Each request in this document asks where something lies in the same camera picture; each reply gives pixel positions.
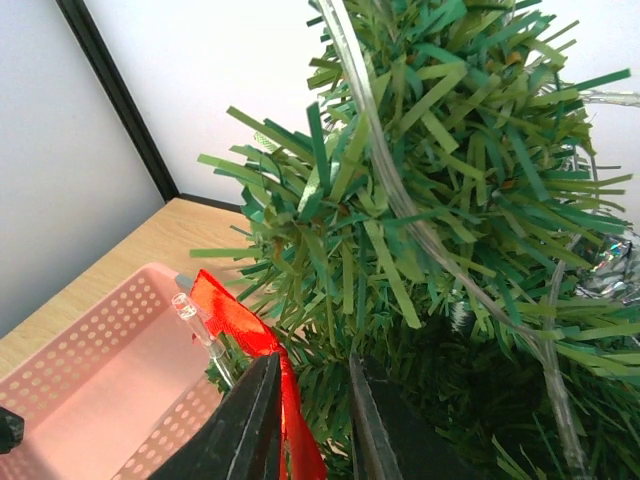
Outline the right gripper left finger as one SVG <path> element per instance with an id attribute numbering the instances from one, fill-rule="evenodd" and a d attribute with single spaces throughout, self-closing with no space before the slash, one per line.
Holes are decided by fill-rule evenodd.
<path id="1" fill-rule="evenodd" d="M 152 480 L 277 479 L 281 449 L 280 360 L 255 359 L 200 430 Z"/>

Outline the pink plastic basket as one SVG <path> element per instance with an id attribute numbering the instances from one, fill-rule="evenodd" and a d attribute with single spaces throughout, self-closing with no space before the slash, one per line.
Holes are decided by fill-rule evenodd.
<path id="1" fill-rule="evenodd" d="M 146 479 L 193 437 L 221 396 L 171 302 L 190 287 L 146 265 L 2 380 L 25 424 L 3 478 Z"/>

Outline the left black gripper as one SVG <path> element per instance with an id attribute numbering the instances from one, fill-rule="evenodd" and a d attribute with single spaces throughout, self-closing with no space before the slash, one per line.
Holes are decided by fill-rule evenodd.
<path id="1" fill-rule="evenodd" d="M 18 447 L 24 438 L 24 419 L 10 410 L 0 407 L 0 453 L 8 454 Z"/>

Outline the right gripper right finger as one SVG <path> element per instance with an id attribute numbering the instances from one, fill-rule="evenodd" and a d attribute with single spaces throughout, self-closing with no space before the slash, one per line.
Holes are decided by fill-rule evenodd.
<path id="1" fill-rule="evenodd" d="M 349 358 L 356 479 L 478 479 L 453 447 L 419 418 L 371 356 Z"/>

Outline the silver gift box ornament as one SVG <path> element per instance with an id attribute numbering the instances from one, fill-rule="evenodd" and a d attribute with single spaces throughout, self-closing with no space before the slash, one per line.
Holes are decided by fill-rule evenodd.
<path id="1" fill-rule="evenodd" d="M 589 267 L 580 269 L 576 293 L 582 297 L 639 304 L 639 235 L 627 230 L 604 235 L 600 246 L 581 240 L 576 252 Z"/>

